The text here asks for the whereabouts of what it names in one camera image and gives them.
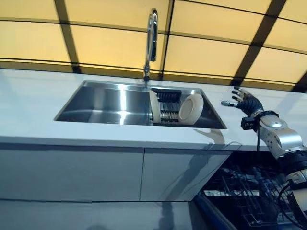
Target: black glove hand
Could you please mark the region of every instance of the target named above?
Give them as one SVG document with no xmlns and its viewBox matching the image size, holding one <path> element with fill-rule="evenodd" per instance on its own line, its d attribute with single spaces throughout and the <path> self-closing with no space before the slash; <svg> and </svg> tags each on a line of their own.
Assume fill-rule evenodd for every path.
<svg viewBox="0 0 307 230">
<path fill-rule="evenodd" d="M 263 110 L 261 102 L 254 97 L 248 91 L 240 88 L 234 87 L 235 90 L 231 91 L 235 96 L 232 96 L 235 99 L 235 102 L 232 101 L 222 101 L 221 105 L 236 107 L 241 109 L 247 116 L 250 116 L 257 110 Z"/>
</svg>

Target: black cable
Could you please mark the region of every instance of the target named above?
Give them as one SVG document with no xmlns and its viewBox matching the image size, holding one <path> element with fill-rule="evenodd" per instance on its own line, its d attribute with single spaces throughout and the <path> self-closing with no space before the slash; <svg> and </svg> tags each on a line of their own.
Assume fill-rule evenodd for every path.
<svg viewBox="0 0 307 230">
<path fill-rule="evenodd" d="M 260 124 L 258 125 L 257 153 L 260 151 Z"/>
<path fill-rule="evenodd" d="M 295 226 L 303 229 L 303 230 L 307 230 L 305 227 L 301 226 L 300 224 L 296 223 L 295 221 L 293 221 L 284 211 L 283 209 L 283 206 L 282 206 L 282 201 L 281 201 L 281 197 L 282 197 L 282 194 L 284 193 L 284 191 L 290 186 L 290 184 L 287 184 L 285 187 L 282 188 L 282 190 L 279 192 L 278 194 L 278 198 L 277 198 L 277 202 L 278 202 L 278 206 L 279 206 L 279 209 L 281 210 L 281 212 L 283 213 L 283 215 L 285 217 L 287 217 L 287 219 L 289 221 L 291 221 Z"/>
</svg>

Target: dishwasher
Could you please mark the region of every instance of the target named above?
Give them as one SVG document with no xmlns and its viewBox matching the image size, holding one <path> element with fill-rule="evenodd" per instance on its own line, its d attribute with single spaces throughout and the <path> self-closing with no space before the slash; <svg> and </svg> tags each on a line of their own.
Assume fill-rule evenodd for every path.
<svg viewBox="0 0 307 230">
<path fill-rule="evenodd" d="M 195 197 L 218 229 L 299 229 L 285 190 L 285 177 L 269 152 L 234 152 Z"/>
</svg>

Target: white cabinet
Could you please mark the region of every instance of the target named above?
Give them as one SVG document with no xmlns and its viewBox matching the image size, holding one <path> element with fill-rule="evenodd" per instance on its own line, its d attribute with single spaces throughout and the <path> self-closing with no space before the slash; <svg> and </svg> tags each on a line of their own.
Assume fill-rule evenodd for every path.
<svg viewBox="0 0 307 230">
<path fill-rule="evenodd" d="M 0 198 L 139 200 L 144 149 L 12 148 L 0 150 Z"/>
<path fill-rule="evenodd" d="M 192 200 L 230 154 L 215 150 L 146 149 L 141 200 Z"/>
</svg>

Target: robotic arm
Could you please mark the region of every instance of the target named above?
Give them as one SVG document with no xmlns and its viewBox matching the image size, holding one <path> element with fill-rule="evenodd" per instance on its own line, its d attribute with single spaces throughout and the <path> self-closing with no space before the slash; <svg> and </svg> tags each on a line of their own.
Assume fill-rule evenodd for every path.
<svg viewBox="0 0 307 230">
<path fill-rule="evenodd" d="M 288 195 L 290 207 L 297 221 L 307 227 L 307 148 L 301 136 L 274 111 L 264 111 L 261 102 L 248 91 L 235 87 L 232 93 L 235 101 L 221 104 L 239 108 L 248 115 L 242 118 L 241 127 L 253 129 L 279 162 L 292 189 Z"/>
</svg>

